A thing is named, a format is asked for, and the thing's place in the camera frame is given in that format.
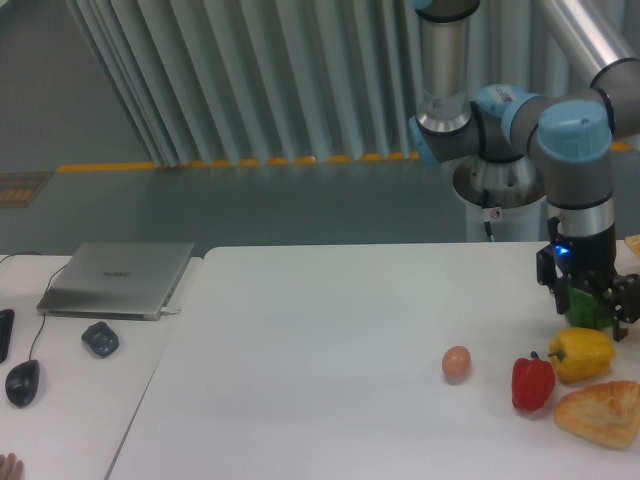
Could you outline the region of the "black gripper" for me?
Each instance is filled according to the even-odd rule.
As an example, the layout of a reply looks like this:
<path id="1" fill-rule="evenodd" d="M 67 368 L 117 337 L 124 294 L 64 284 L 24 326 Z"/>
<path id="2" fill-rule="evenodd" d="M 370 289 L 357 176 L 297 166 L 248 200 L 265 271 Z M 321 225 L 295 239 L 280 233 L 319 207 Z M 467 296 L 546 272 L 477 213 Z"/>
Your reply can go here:
<path id="1" fill-rule="evenodd" d="M 563 235 L 560 227 L 557 216 L 547 221 L 549 244 L 536 254 L 538 283 L 551 290 L 559 315 L 570 310 L 570 284 L 591 295 L 609 290 L 612 337 L 622 341 L 639 320 L 639 275 L 616 275 L 615 225 L 586 237 Z"/>

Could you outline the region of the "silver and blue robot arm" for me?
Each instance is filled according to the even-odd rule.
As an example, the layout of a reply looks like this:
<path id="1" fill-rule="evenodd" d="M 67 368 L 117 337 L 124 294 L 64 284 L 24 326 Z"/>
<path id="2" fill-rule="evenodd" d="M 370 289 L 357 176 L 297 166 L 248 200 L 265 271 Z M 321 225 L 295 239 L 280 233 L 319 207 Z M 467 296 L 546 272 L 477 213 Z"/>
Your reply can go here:
<path id="1" fill-rule="evenodd" d="M 466 95 L 466 58 L 475 1 L 414 1 L 423 25 L 424 96 L 409 128 L 429 164 L 473 156 L 499 165 L 528 160 L 527 179 L 548 202 L 549 243 L 536 256 L 537 280 L 559 313 L 570 291 L 590 295 L 623 339 L 639 317 L 639 278 L 616 271 L 610 148 L 639 131 L 639 61 L 590 1 L 539 1 L 586 90 L 557 98 L 495 84 Z"/>

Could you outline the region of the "person's bare hand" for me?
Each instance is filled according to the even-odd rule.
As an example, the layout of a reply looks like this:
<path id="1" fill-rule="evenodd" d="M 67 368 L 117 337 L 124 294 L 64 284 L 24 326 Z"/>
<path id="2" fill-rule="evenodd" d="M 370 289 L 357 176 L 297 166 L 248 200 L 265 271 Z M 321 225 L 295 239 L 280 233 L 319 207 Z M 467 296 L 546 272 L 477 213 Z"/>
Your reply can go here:
<path id="1" fill-rule="evenodd" d="M 24 463 L 14 453 L 1 455 L 0 480 L 21 480 L 24 472 Z"/>

